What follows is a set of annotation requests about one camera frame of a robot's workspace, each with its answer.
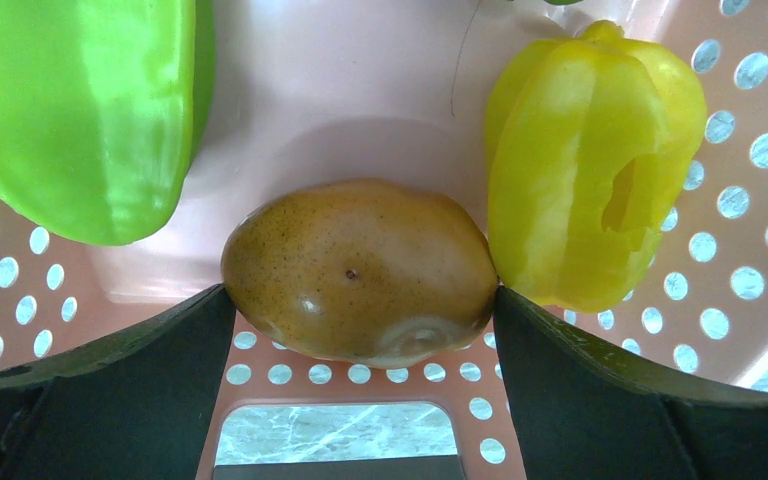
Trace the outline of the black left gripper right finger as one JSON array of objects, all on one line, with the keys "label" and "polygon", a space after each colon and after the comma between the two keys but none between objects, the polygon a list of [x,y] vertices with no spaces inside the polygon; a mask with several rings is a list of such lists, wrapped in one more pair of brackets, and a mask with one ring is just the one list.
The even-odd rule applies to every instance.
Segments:
[{"label": "black left gripper right finger", "polygon": [[530,479],[768,479],[768,393],[686,374],[507,289],[494,330]]}]

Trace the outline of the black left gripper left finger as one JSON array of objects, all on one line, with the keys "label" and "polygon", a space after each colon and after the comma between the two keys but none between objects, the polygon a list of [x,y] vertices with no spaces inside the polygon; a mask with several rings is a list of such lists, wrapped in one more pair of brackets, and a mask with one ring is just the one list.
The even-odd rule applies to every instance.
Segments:
[{"label": "black left gripper left finger", "polygon": [[0,371],[0,479],[195,478],[235,315],[217,285]]}]

